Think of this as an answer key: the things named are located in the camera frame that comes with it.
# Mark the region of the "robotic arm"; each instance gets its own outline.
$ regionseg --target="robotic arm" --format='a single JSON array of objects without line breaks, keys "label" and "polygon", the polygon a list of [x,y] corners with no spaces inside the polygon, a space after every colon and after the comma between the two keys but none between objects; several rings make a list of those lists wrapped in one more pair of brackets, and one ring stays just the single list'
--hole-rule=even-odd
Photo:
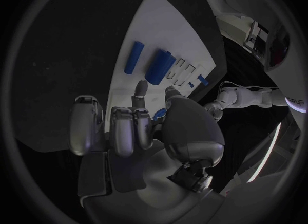
[{"label": "robotic arm", "polygon": [[284,95],[279,89],[263,88],[251,91],[245,87],[226,87],[218,94],[214,102],[204,106],[216,121],[222,117],[225,108],[243,108],[251,105],[259,107],[287,106]]}]

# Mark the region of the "white board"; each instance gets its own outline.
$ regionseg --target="white board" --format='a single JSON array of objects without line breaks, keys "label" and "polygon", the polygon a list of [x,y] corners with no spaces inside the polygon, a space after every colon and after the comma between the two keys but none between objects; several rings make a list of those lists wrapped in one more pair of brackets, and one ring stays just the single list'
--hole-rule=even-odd
[{"label": "white board", "polygon": [[[145,46],[139,57],[132,75],[124,73],[124,68],[135,41]],[[110,110],[114,106],[131,107],[131,96],[137,83],[145,79],[146,71],[158,49],[171,52],[177,59],[183,59],[185,64],[176,70],[174,64],[171,71],[180,76],[182,86],[175,86],[175,79],[167,79],[167,75],[159,85],[149,84],[145,97],[146,108],[151,116],[159,109],[165,107],[165,89],[171,85],[183,95],[188,96],[201,81],[197,77],[207,75],[215,68],[215,63],[207,48],[187,20],[167,0],[143,0],[138,8],[122,43],[118,59],[114,68],[109,90],[105,131],[109,131]],[[196,70],[187,75],[182,73],[188,65]]]}]

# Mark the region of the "blue object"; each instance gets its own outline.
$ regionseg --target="blue object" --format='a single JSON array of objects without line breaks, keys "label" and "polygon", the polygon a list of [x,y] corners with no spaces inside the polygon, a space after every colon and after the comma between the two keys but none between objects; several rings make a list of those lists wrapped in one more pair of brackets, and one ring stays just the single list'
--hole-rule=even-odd
[{"label": "blue object", "polygon": [[165,108],[159,109],[153,117],[153,120],[157,121],[157,118],[161,118],[166,114],[167,110]]},{"label": "blue object", "polygon": [[124,69],[126,74],[132,74],[143,47],[143,43],[135,41]]},{"label": "blue object", "polygon": [[170,52],[160,49],[148,68],[145,79],[153,85],[159,85],[175,61],[176,58]]},{"label": "blue object", "polygon": [[208,81],[204,78],[204,77],[202,77],[202,75],[199,75],[198,76],[198,79],[202,82],[202,84],[204,84],[205,86],[206,85],[208,85]]}]

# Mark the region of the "white robotic arm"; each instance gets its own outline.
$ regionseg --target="white robotic arm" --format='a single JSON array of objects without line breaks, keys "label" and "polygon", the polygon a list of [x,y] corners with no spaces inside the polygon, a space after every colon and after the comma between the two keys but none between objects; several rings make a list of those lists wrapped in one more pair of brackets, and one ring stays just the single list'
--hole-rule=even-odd
[{"label": "white robotic arm", "polygon": [[259,107],[287,106],[284,95],[279,89],[263,88],[251,91],[245,87],[226,87],[218,94],[212,103],[204,108],[210,112],[216,121],[222,117],[225,108],[243,108],[251,105]]}]

